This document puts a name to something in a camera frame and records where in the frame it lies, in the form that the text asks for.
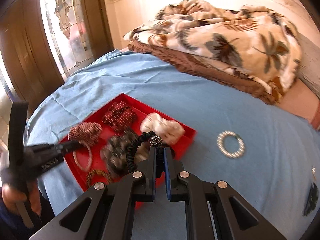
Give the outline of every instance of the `stained glass window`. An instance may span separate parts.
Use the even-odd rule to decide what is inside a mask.
[[[9,119],[13,101],[19,101],[0,52],[0,152],[8,150]]]
[[[91,64],[93,54],[80,0],[40,0],[47,39],[64,80]]]

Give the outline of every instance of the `blanket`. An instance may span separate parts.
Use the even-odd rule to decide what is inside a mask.
[[[258,82],[274,103],[295,80],[302,55],[297,37],[292,22],[265,6],[233,11],[184,0],[164,7],[124,39],[193,54],[211,68]]]
[[[249,93],[268,105],[275,103],[275,98],[268,94],[264,87],[258,82],[241,78],[241,73],[239,73],[238,76],[229,75],[199,60],[199,57],[195,55],[154,45],[147,45],[137,40],[130,43],[128,49],[134,52],[152,54],[170,63],[182,73],[203,77],[222,85],[228,85],[242,92]]]

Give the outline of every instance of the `person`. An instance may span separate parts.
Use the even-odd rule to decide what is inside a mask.
[[[39,192],[37,182],[31,185],[29,192],[31,209],[40,216],[42,226],[54,218],[54,213],[49,201]],[[35,229],[27,228],[16,207],[16,202],[26,201],[27,196],[8,184],[0,190],[0,239],[1,240],[28,240]]]

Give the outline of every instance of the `silver screw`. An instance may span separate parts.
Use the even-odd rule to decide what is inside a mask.
[[[99,190],[99,189],[103,189],[104,188],[104,184],[102,182],[97,182],[96,184],[94,184],[94,188]]]
[[[187,171],[182,171],[182,172],[180,172],[179,175],[180,175],[180,177],[182,177],[182,178],[187,178],[187,177],[190,176],[190,173],[187,172]]]
[[[218,187],[220,187],[220,188],[226,188],[227,186],[228,186],[228,184],[223,180],[218,182]]]
[[[132,173],[132,177],[141,178],[142,177],[142,172],[141,171],[135,171],[134,173]]]

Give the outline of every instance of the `beaded bracelet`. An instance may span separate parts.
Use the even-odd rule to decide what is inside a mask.
[[[230,153],[228,152],[224,146],[223,146],[223,140],[225,139],[225,137],[227,136],[233,136],[237,139],[238,143],[239,143],[239,149],[234,152],[234,153]],[[225,155],[227,156],[228,158],[239,158],[243,155],[244,153],[244,142],[243,140],[241,139],[241,137],[239,135],[237,135],[236,133],[234,132],[231,132],[231,131],[224,131],[222,133],[220,133],[218,135],[218,139],[217,139],[217,143],[218,143],[218,147],[220,149],[220,151]]]
[[[88,172],[92,165],[93,156],[92,156],[90,146],[88,146],[86,143],[83,143],[83,144],[88,148],[88,152],[89,152],[89,159],[88,159],[87,166],[84,168],[80,165],[80,163],[78,162],[76,151],[73,151],[73,158],[75,160],[76,165],[79,167],[79,169],[81,169],[81,171]]]
[[[113,179],[111,178],[109,173],[102,171],[102,170],[91,170],[91,171],[89,171],[89,173],[87,174],[87,177],[86,177],[86,184],[87,184],[88,188],[91,186],[91,180],[94,176],[104,177],[107,181],[106,182],[107,185],[110,184],[111,182],[113,182]]]

